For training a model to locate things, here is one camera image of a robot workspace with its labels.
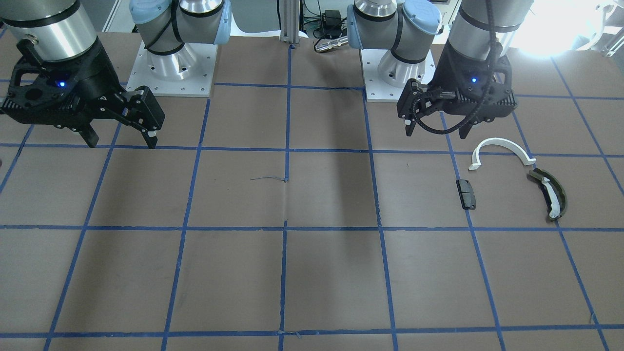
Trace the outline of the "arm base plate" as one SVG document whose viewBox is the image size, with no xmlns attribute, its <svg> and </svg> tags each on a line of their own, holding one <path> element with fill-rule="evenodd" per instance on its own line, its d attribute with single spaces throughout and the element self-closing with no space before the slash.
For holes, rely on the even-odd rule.
<svg viewBox="0 0 624 351">
<path fill-rule="evenodd" d="M 168 56 L 150 53 L 140 44 L 127 90 L 150 88 L 156 97 L 209 98 L 219 46 L 187 43 Z"/>
<path fill-rule="evenodd" d="M 431 51 L 428 51 L 424 61 L 417 64 L 401 62 L 388 50 L 363 49 L 360 55 L 368 102 L 395 103 L 409 78 L 426 85 L 435 73 Z"/>
</svg>

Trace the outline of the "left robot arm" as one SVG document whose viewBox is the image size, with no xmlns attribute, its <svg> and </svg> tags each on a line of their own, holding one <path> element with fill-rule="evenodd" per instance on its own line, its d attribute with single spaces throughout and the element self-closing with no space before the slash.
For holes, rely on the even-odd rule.
<svg viewBox="0 0 624 351">
<path fill-rule="evenodd" d="M 471 128 L 512 114 L 517 101 L 506 51 L 530 0 L 464 0 L 428 83 L 408 67 L 426 62 L 441 13 L 428 0 L 355 0 L 347 9 L 348 42 L 356 49 L 382 49 L 384 80 L 402 89 L 396 104 L 406 135 L 415 126 L 432 134 Z"/>
</svg>

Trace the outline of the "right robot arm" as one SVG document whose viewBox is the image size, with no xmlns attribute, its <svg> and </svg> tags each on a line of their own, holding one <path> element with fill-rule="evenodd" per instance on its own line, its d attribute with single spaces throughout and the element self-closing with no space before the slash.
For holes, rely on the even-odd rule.
<svg viewBox="0 0 624 351">
<path fill-rule="evenodd" d="M 96 147 L 95 119 L 116 120 L 157 145 L 165 113 L 156 96 L 209 95 L 218 45 L 231 34 L 229 0 L 3 0 L 1 23 L 16 38 L 1 113 L 22 124 L 67 128 Z M 102 41 L 136 30 L 142 47 L 127 86 Z"/>
</svg>

